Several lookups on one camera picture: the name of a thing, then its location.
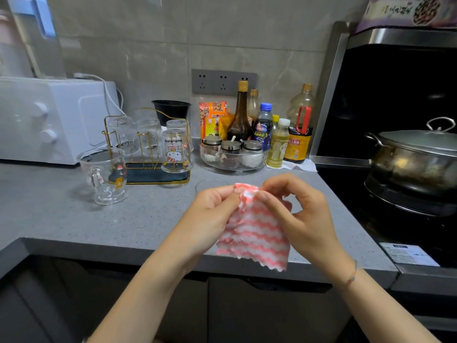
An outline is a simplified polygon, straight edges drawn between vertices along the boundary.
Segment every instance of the person's left hand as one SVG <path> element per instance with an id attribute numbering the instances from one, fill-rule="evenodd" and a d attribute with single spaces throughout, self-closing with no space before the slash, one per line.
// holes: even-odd
<path id="1" fill-rule="evenodd" d="M 240 193 L 233 186 L 198 193 L 167 236 L 163 246 L 185 263 L 186 272 L 190 272 L 200 257 L 217 242 L 227 220 L 239 205 Z"/>

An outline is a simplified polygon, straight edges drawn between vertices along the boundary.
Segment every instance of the cooking pot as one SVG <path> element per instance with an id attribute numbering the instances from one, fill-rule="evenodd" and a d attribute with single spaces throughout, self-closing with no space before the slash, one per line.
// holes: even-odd
<path id="1" fill-rule="evenodd" d="M 434 130 L 430 123 L 435 120 L 452 125 Z M 380 146 L 371 159 L 372 176 L 410 195 L 457 202 L 457 134 L 447 132 L 455 125 L 442 116 L 427 122 L 429 130 L 367 133 Z"/>

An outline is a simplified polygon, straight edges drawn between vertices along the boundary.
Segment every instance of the black glass cooktop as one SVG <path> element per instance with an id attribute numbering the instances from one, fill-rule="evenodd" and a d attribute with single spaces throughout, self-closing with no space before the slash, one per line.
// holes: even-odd
<path id="1" fill-rule="evenodd" d="M 453 238 L 457 216 L 426 217 L 381 200 L 364 185 L 368 169 L 322 168 L 318 172 L 376 242 L 417 245 L 441 267 L 457 268 Z"/>

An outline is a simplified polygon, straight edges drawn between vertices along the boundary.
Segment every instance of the bracelet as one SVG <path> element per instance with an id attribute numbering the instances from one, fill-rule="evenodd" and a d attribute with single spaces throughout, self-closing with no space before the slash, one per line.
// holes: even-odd
<path id="1" fill-rule="evenodd" d="M 349 278 L 349 280 L 348 280 L 348 285 L 351 285 L 353 282 L 356 281 L 356 274 L 357 274 L 357 269 L 359 268 L 359 264 L 358 264 L 357 260 L 354 260 L 354 262 L 356 263 L 356 270 L 355 270 L 354 273 L 352 274 L 352 277 Z"/>

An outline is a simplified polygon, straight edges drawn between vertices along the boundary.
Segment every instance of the glass bowl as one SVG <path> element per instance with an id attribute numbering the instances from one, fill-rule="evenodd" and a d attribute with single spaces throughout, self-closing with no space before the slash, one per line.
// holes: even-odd
<path id="1" fill-rule="evenodd" d="M 200 157 L 209 166 L 229 171 L 251 171 L 257 170 L 266 163 L 267 151 L 255 154 L 225 153 L 214 146 L 200 144 Z"/>

